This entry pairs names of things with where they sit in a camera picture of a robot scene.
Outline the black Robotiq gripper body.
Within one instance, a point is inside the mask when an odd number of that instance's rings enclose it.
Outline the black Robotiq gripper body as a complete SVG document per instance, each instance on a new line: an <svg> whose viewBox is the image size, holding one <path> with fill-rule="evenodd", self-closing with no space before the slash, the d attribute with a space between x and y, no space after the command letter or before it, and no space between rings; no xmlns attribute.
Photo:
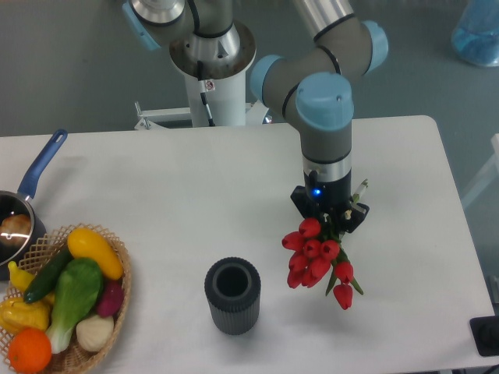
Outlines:
<svg viewBox="0 0 499 374"><path fill-rule="evenodd" d="M317 217L319 213L330 213L334 208L345 206L351 196L351 172L333 182L320 182L315 172L304 176L305 207L303 216Z"/></svg>

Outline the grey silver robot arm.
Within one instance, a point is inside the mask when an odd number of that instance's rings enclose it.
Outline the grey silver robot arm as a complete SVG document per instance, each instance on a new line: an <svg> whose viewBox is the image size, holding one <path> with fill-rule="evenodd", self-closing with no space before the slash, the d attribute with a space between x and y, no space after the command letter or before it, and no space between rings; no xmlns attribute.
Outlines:
<svg viewBox="0 0 499 374"><path fill-rule="evenodd" d="M256 57L251 31L233 15L230 1L127 1L123 12L151 49L167 48L183 74L196 127L243 125L246 92L279 113L300 136L304 183L292 201L303 217L351 233L368 207L351 194L350 82L388 55L384 30L357 19L347 1L297 1L314 46L289 61Z"/></svg>

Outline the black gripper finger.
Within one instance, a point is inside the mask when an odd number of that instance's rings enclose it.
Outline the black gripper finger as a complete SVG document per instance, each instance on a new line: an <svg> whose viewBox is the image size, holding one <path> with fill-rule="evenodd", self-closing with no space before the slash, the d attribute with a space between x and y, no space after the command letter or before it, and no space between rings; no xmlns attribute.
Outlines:
<svg viewBox="0 0 499 374"><path fill-rule="evenodd" d="M303 219L320 217L319 204L307 195L304 186L296 186L290 197Z"/></svg>
<svg viewBox="0 0 499 374"><path fill-rule="evenodd" d="M341 233L353 233L366 219L370 207L364 203L350 203L338 218L338 230Z"/></svg>

